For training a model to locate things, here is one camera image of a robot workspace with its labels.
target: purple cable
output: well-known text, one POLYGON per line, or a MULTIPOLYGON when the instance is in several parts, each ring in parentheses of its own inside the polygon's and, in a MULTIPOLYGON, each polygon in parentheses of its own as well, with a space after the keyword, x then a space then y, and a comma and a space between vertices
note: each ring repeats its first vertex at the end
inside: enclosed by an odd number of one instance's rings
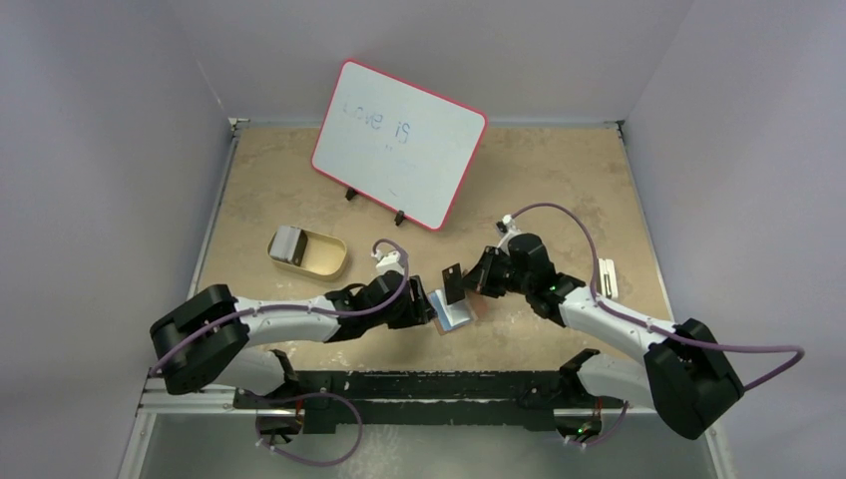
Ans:
POLYGON ((382 309, 387 307, 390 303, 392 303, 394 300, 396 300, 396 298, 398 298, 399 295, 402 294, 402 291, 405 289, 406 284, 408 284, 408 252, 406 252, 405 249, 402 248, 402 246, 400 246, 396 242, 392 241, 391 239, 383 238, 383 239, 378 239, 373 244, 373 253, 374 254, 376 253, 376 248, 384 242, 390 244, 391 246, 393 246, 394 249, 397 250, 397 252, 399 252, 399 263, 403 268, 403 275, 402 275, 402 282, 400 283, 397 290, 394 291, 394 293, 391 295, 391 297, 387 298, 381 304, 377 304, 373 307, 370 307, 368 309, 362 309, 360 311, 336 311, 336 310, 333 310, 333 309, 323 309, 321 307, 309 307, 309 306, 302 305, 302 304, 269 304, 267 306, 262 306, 259 309, 250 308, 250 309, 245 309, 245 310, 242 310, 242 311, 236 311, 236 312, 227 314, 226 316, 223 316, 221 318, 215 319, 214 321, 212 321, 209 324, 206 324, 205 326, 201 327, 200 329, 194 331, 188 337, 186 337, 185 339, 180 341, 176 346, 171 348, 170 351, 166 352, 165 355, 163 355, 159 359, 159 361, 156 364, 153 365, 153 367, 150 368, 150 372, 149 372, 150 377, 159 377, 160 371, 162 370, 162 368, 165 367, 165 365, 168 364, 168 362, 170 362, 174 358, 174 356, 179 354, 180 351, 182 351, 183 349, 186 348, 186 346, 188 346, 192 342, 196 341, 198 338, 204 336, 207 332, 211 331, 212 329, 215 329, 216 327, 221 326, 222 324, 225 324, 229 321, 232 321, 232 320, 237 319, 237 318, 242 317, 242 316, 247 316, 247 315, 254 314, 254 313, 258 314, 260 312, 265 312, 265 311, 286 310, 286 311, 306 311, 306 312, 309 312, 309 313, 316 312, 317 314, 325 314, 325 315, 329 315, 329 316, 355 317, 355 316, 364 316, 364 315, 367 315, 367 314, 372 314, 374 312, 381 311, 382 309))
POLYGON ((782 372, 790 369, 793 365, 797 362, 802 360, 802 357, 805 356, 805 349, 802 346, 798 345, 779 345, 779 346, 737 346, 732 344, 717 344, 713 342, 705 342, 705 341, 697 341, 695 339, 688 339, 686 337, 679 336, 674 332, 667 331, 661 329, 659 327, 652 326, 648 324, 646 321, 637 319, 636 317, 630 316, 623 312, 619 312, 615 309, 612 309, 610 306, 606 305, 603 301, 598 298, 597 295, 597 276, 599 273, 599 265, 600 265, 600 257, 597 254, 597 246, 594 243, 594 239, 591 237, 591 233, 588 231, 588 227, 579 220, 576 215, 573 214, 570 210, 562 207, 561 205, 556 205, 554 203, 535 203, 532 205, 528 205, 526 207, 520 208, 517 210, 516 213, 512 214, 512 218, 516 218, 519 215, 523 214, 524 212, 538 208, 538 207, 549 207, 559 210, 563 212, 568 217, 572 218, 573 221, 579 225, 579 228, 582 229, 582 233, 585 234, 585 237, 588 239, 588 244, 591 247, 591 256, 593 257, 593 264, 594 264, 594 272, 591 274, 591 283, 590 283, 590 290, 591 296, 593 297, 594 301, 597 302, 597 305, 608 314, 611 314, 615 317, 618 317, 624 321, 628 321, 631 324, 635 324, 637 326, 645 328, 647 331, 655 331, 660 333, 674 341, 678 341, 682 344, 687 344, 688 346, 695 346, 702 349, 710 349, 714 351, 724 351, 724 352, 740 352, 744 354, 769 354, 769 353, 776 353, 776 352, 793 352, 793 357, 785 361, 780 366, 776 367, 775 369, 771 370, 770 372, 762 375, 761 377, 755 379, 754 381, 746 384, 743 388, 746 391, 750 391, 761 384, 765 383, 766 381, 772 379, 773 377, 781 374, 782 372))
POLYGON ((288 397, 288 398, 285 398, 285 399, 267 399, 267 398, 264 398, 264 397, 261 397, 261 396, 255 395, 255 394, 253 395, 253 398, 263 400, 263 401, 267 402, 268 404, 273 404, 273 403, 285 404, 285 403, 289 403, 289 402, 296 402, 296 401, 299 401, 299 400, 308 399, 308 398, 311 398, 311 397, 329 397, 329 398, 335 399, 337 401, 340 401, 344 406, 349 408, 349 410, 352 411, 352 415, 355 416, 355 422, 356 422, 356 424, 358 424, 358 435, 355 437, 355 443, 352 445, 352 447, 349 448, 349 450, 345 454, 343 454, 342 456, 340 456, 336 459, 332 459, 330 461, 315 461, 313 459, 306 459, 304 457, 297 456, 296 454, 292 454, 292 453, 287 452, 283 449, 279 449, 276 446, 271 446, 266 441, 261 439, 261 430, 258 426, 258 418, 257 417, 255 418, 255 434, 258 435, 258 442, 262 446, 264 446, 267 450, 269 450, 270 452, 275 452, 276 454, 279 454, 280 456, 287 457, 288 459, 290 459, 292 461, 298 462, 300 464, 305 464, 306 466, 315 466, 315 467, 336 466, 336 465, 344 462, 345 460, 349 459, 355 453, 355 451, 358 449, 358 446, 361 444, 361 438, 364 436, 364 421, 361 419, 361 413, 358 412, 358 409, 356 409, 355 406, 352 405, 352 403, 349 402, 349 400, 347 398, 345 398, 343 396, 339 396, 337 394, 332 394, 331 392, 310 392, 308 394, 302 394, 302 395, 299 395, 299 396, 288 397))

